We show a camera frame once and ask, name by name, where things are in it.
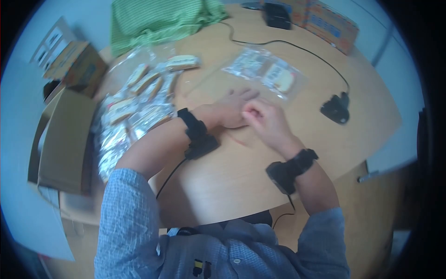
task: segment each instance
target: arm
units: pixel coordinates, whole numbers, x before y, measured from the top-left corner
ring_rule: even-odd
[[[202,105],[194,109],[192,114],[204,122],[208,131],[219,125],[237,128],[246,124],[241,116],[242,107],[258,95],[258,91],[249,88],[231,90],[221,100],[212,105]],[[186,129],[180,118],[156,127],[122,156],[116,169],[129,168],[149,180],[164,167],[168,153],[184,152],[187,149],[190,140],[185,133]]]
[[[208,130],[245,124],[241,109],[259,93],[250,89],[230,91],[212,105],[192,111]],[[158,206],[147,181],[167,163],[169,152],[184,152],[190,143],[186,125],[179,118],[164,123],[138,140],[116,164],[102,201],[95,277],[158,277],[160,255]]]
[[[243,117],[262,141],[290,160],[305,148],[291,133],[283,110],[266,100],[248,102]],[[296,253],[305,278],[348,278],[345,257],[344,217],[333,183],[321,166],[313,166],[296,178],[296,189],[310,215],[299,237]]]
[[[245,105],[242,115],[261,140],[285,160],[292,159],[305,148],[291,133],[280,107],[264,99],[256,99]],[[333,183],[316,161],[307,172],[296,178],[296,188],[309,215],[339,207]]]

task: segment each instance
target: cardboard box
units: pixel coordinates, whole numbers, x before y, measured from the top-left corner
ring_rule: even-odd
[[[310,6],[311,0],[262,0],[263,3],[274,3],[285,7],[291,22],[299,27],[303,27],[305,12]]]
[[[57,56],[43,77],[60,80],[59,91],[64,87],[76,87],[77,91],[92,98],[106,70],[107,64],[90,43],[72,41]],[[54,90],[45,102],[48,104],[57,92]]]
[[[356,23],[320,1],[311,1],[304,28],[344,54],[349,54],[359,29]]]
[[[93,154],[90,125],[95,108],[95,101],[66,88],[46,106],[29,158],[28,182],[33,188],[45,186],[72,194],[89,193]]]

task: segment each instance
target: black wire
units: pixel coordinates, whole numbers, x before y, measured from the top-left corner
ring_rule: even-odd
[[[296,214],[296,208],[294,207],[293,201],[291,200],[291,197],[290,197],[289,195],[287,195],[287,196],[288,196],[288,199],[289,199],[289,203],[291,203],[291,206],[293,207],[293,211],[294,211],[294,212],[293,212],[293,213],[283,213],[282,215],[280,215],[280,216],[276,219],[276,221],[274,222],[273,229],[274,229],[274,227],[276,226],[277,221],[279,221],[280,217],[285,216],[285,215],[294,215],[294,214]]]
[[[184,158],[174,169],[173,169],[173,171],[170,173],[170,175],[167,177],[167,179],[166,179],[166,181],[164,181],[164,184],[163,184],[163,186],[161,186],[161,189],[158,191],[158,194],[157,194],[157,199],[158,199],[158,196],[161,194],[161,191],[163,190],[163,188],[164,188],[164,186],[166,186],[166,184],[167,184],[167,181],[169,181],[169,179],[170,179],[170,177],[173,175],[173,173],[181,166],[181,164],[183,164],[185,161],[186,161],[187,159],[186,158]]]
[[[232,27],[230,24],[228,24],[228,23],[226,23],[226,22],[220,22],[220,23],[221,23],[221,24],[224,24],[224,25],[226,25],[226,26],[228,26],[228,27],[231,29],[231,31],[230,31],[230,33],[229,33],[229,40],[232,41],[232,42],[237,42],[237,43],[242,43],[242,44],[259,45],[259,46],[264,46],[264,45],[267,45],[267,44],[270,44],[270,43],[273,43],[273,42],[282,42],[282,43],[284,43],[284,44],[288,44],[288,45],[294,46],[294,47],[296,47],[296,48],[298,48],[298,49],[304,50],[304,51],[306,51],[306,52],[308,52],[308,53],[310,53],[310,54],[316,56],[317,58],[319,58],[320,60],[322,60],[323,62],[325,62],[328,66],[330,66],[331,68],[333,68],[333,70],[335,70],[335,71],[338,73],[338,75],[344,80],[345,84],[347,85],[347,91],[346,91],[346,93],[347,93],[347,94],[350,93],[350,85],[348,84],[348,82],[347,82],[347,80],[344,78],[344,76],[343,76],[338,70],[336,70],[335,67],[333,67],[330,63],[328,63],[326,60],[324,60],[324,59],[323,59],[322,57],[320,57],[319,55],[317,55],[317,54],[315,54],[315,53],[313,53],[313,52],[311,52],[311,51],[309,51],[309,50],[307,50],[307,49],[304,49],[303,47],[297,46],[297,45],[295,45],[295,44],[293,44],[293,43],[290,43],[290,42],[287,42],[287,41],[283,41],[283,40],[273,40],[273,41],[263,42],[263,43],[253,43],[253,42],[237,41],[237,40],[234,40],[234,27]]]

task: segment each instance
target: wall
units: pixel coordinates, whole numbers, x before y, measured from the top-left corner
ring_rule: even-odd
[[[27,185],[30,147],[43,111],[43,72],[29,64],[51,26],[64,16],[80,39],[109,42],[112,0],[47,0],[20,36],[1,80],[1,207],[14,239],[41,254],[73,260],[58,210]],[[55,204],[57,193],[48,191]]]
[[[367,158],[369,173],[387,172],[417,159],[418,112],[424,107],[421,83],[408,47],[392,21],[374,0],[322,0],[359,26],[355,46],[373,61],[391,30],[391,37],[375,65],[398,107],[402,126],[375,154]]]

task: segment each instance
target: shirt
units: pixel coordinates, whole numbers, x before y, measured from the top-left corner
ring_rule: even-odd
[[[349,278],[340,208],[309,217],[298,251],[278,245],[272,228],[240,219],[159,236],[158,205],[145,178],[110,175],[101,208],[96,278]]]

